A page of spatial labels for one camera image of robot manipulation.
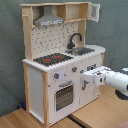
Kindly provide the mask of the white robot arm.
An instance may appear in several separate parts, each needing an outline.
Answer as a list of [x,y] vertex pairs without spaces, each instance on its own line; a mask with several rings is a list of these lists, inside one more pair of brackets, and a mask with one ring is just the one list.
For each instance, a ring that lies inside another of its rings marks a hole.
[[115,88],[116,96],[121,100],[128,100],[128,75],[112,71],[101,66],[82,74],[82,79],[96,86],[110,85]]

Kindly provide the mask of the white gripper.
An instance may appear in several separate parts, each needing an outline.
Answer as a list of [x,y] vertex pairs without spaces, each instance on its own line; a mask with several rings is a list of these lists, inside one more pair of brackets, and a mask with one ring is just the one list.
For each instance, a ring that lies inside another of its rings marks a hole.
[[109,71],[110,68],[101,66],[93,70],[84,72],[82,74],[82,79],[89,83],[94,83],[96,86],[104,85],[105,77]]

